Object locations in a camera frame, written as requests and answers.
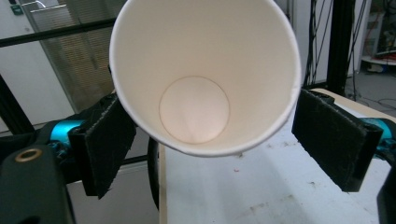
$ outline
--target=white paper cup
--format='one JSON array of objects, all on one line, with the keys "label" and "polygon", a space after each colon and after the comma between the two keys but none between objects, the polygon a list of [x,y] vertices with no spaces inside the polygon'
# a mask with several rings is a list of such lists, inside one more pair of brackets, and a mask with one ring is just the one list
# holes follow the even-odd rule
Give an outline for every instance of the white paper cup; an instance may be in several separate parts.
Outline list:
[{"label": "white paper cup", "polygon": [[111,36],[110,67],[143,130],[202,157],[270,137],[301,85],[293,31],[272,0],[130,0]]}]

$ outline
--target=cable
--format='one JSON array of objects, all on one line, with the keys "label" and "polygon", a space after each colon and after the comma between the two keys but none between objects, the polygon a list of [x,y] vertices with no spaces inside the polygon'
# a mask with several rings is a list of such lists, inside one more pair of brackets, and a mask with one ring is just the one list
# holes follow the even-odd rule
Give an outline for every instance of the cable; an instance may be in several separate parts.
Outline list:
[{"label": "cable", "polygon": [[358,101],[356,101],[356,102],[357,102],[357,103],[363,103],[364,105],[370,107],[370,104],[367,103],[367,102],[365,102],[365,101],[363,101],[363,100],[358,100]]},{"label": "cable", "polygon": [[361,21],[363,18],[363,14],[364,14],[364,9],[366,7],[366,0],[363,1],[363,3],[361,4],[361,11],[359,13],[359,17],[358,17],[358,21],[356,22],[356,25],[353,29],[353,34],[352,34],[352,46],[351,46],[351,50],[349,53],[349,57],[348,57],[348,61],[347,64],[350,64],[350,60],[352,58],[352,86],[353,86],[353,100],[356,102],[356,69],[355,69],[355,45],[356,45],[356,41],[358,40],[358,35],[359,35],[359,31],[360,31],[360,27],[361,27]]},{"label": "cable", "polygon": [[332,12],[332,4],[333,0],[331,1],[331,5],[329,7],[328,15],[326,24],[324,27],[324,34],[321,39],[320,49],[318,48],[318,28],[320,26],[320,21],[322,19],[323,8],[324,8],[324,0],[320,7],[319,18],[317,23],[317,0],[311,0],[311,11],[310,11],[310,20],[309,20],[309,50],[308,50],[308,57],[306,61],[306,68],[305,68],[305,77],[304,77],[304,85],[303,87],[307,87],[308,85],[314,85],[316,82],[317,71],[318,71],[318,64],[320,62],[320,56],[324,45],[324,39],[326,37],[326,33],[328,30],[330,15]]},{"label": "cable", "polygon": [[379,105],[382,105],[385,108],[388,108],[388,109],[391,109],[391,110],[396,110],[396,106],[383,103],[383,101],[395,101],[396,102],[396,99],[384,98],[384,99],[379,99],[379,100],[373,100],[373,99],[370,99],[370,98],[367,98],[367,97],[361,97],[361,98],[363,98],[365,100],[368,100],[368,101],[371,101],[371,102],[374,102],[374,103],[377,103]]},{"label": "cable", "polygon": [[312,79],[313,79],[313,80],[312,80],[312,83],[311,83],[312,85],[315,84],[315,81],[316,81],[316,79],[317,79],[318,62],[319,62],[319,60],[320,60],[320,55],[321,55],[321,51],[322,51],[322,49],[323,49],[323,44],[324,44],[324,38],[325,38],[325,36],[326,36],[327,27],[328,27],[328,25],[329,25],[329,18],[330,18],[330,14],[331,14],[332,2],[333,2],[333,0],[330,2],[329,13],[328,13],[328,15],[327,15],[326,25],[325,25],[325,28],[324,28],[324,34],[323,34],[322,41],[321,41],[321,44],[320,44],[319,55],[318,55],[318,57],[317,57],[317,59],[316,59],[316,63],[315,63],[315,72],[314,72],[314,75],[312,76]]}]

